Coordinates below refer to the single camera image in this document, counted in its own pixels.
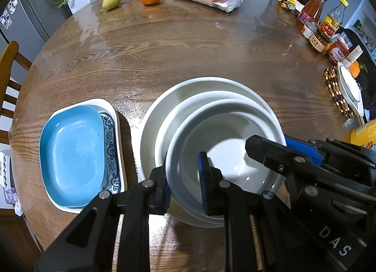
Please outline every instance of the condiment jar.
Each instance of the condiment jar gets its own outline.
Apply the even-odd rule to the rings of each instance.
[[[329,61],[335,66],[338,62],[341,62],[349,54],[350,51],[339,38],[335,40],[333,44],[329,47],[329,49],[326,51],[326,55]]]
[[[309,39],[309,45],[315,52],[322,53],[328,47],[329,41],[316,31]]]
[[[300,30],[303,36],[307,39],[310,39],[312,34],[317,30],[317,25],[315,23],[306,21],[304,26]]]

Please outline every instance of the wooden dining table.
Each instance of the wooden dining table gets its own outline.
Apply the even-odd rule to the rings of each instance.
[[[128,188],[137,183],[132,139],[168,88],[200,76],[238,81],[275,112],[285,134],[349,140],[355,120],[338,112],[323,78],[330,66],[308,46],[297,18],[276,0],[244,0],[230,13],[189,0],[144,6],[102,0],[71,16],[48,40],[22,85],[9,133],[17,193],[35,236],[47,248],[76,217],[49,200],[39,138],[58,109],[92,98],[120,116]],[[283,187],[281,198],[288,203]],[[223,271],[223,228],[197,228],[171,216],[150,217],[152,271]]]

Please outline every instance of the white dish on mat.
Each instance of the white dish on mat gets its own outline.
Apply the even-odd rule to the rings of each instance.
[[[185,99],[174,107],[159,128],[154,149],[154,159],[157,167],[163,165],[170,142],[184,120],[200,107],[221,99],[242,99],[249,103],[255,103],[253,100],[243,95],[224,90],[198,93],[197,95]]]
[[[256,103],[240,99],[214,101],[185,119],[171,140],[165,161],[168,185],[185,211],[202,221],[223,225],[223,217],[205,215],[202,206],[197,170],[202,151],[207,152],[211,166],[243,190],[278,191],[283,176],[247,156],[245,142],[252,135],[286,145],[278,122]]]
[[[358,119],[364,116],[362,94],[350,71],[341,63],[337,64],[338,86],[346,102],[355,112]]]
[[[136,164],[138,166],[138,175],[141,180],[149,178],[151,171],[156,167],[154,158],[155,140],[157,138],[159,128],[167,115],[172,111],[172,109],[174,109],[174,107],[183,102],[185,99],[188,99],[189,97],[198,93],[213,90],[224,90],[244,95],[245,97],[261,105],[277,120],[277,117],[270,106],[257,93],[236,81],[206,76],[181,82],[165,91],[154,101],[142,120],[140,128],[141,137],[132,138],[132,145],[134,147],[133,152],[135,155]],[[173,196],[171,197],[168,213],[179,221],[194,226],[208,228],[221,226],[203,222],[189,215],[174,200]]]
[[[91,99],[91,100],[88,100],[88,101],[83,101],[83,102],[80,102],[80,103],[77,103],[77,104],[74,104],[74,105],[70,105],[70,106],[64,107],[64,108],[54,112],[51,115],[51,117],[48,119],[48,121],[51,118],[53,118],[53,116],[56,116],[57,114],[65,111],[65,110],[71,109],[73,107],[76,107],[78,105],[89,105],[89,106],[93,107],[94,109],[96,109],[99,113],[109,114],[112,117],[112,119],[114,120],[116,146],[117,146],[117,153],[116,154],[117,154],[117,160],[118,160],[118,165],[119,165],[119,176],[120,176],[120,182],[121,182],[120,192],[126,191],[128,189],[128,187],[127,187],[127,177],[125,175],[125,167],[124,167],[124,160],[123,160],[123,149],[121,147],[119,117],[118,117],[115,109],[113,108],[113,106],[108,101],[103,100],[103,99]],[[52,202],[52,204],[54,204],[57,208],[59,208],[62,211],[79,214],[82,211],[82,209],[84,208],[84,207],[76,207],[76,208],[62,207],[52,200],[52,198],[50,197],[48,192],[47,192],[47,195],[48,195],[48,198],[50,199],[50,201]]]

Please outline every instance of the blue gripper pad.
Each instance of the blue gripper pad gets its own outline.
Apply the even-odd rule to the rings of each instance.
[[[317,148],[294,139],[286,138],[286,146],[288,148],[297,150],[304,154],[311,156],[312,162],[315,166],[320,166],[323,159],[317,152]]]

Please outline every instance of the fridge magnet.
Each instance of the fridge magnet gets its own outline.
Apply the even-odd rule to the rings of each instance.
[[[7,9],[5,9],[4,12],[1,14],[1,23],[4,25],[6,29],[13,24]]]
[[[8,7],[8,9],[9,9],[9,12],[11,13],[11,14],[13,14],[14,13],[14,11],[16,10],[16,5],[18,4],[18,0],[14,0],[14,1],[9,1],[10,2],[10,6],[11,7]]]
[[[7,15],[5,18],[6,18],[6,21],[8,22],[8,25],[11,26],[13,24],[11,17],[9,15]]]
[[[5,19],[1,18],[1,23],[3,24],[3,26],[5,27],[5,29],[9,28],[9,25],[8,25],[8,23],[6,22]]]

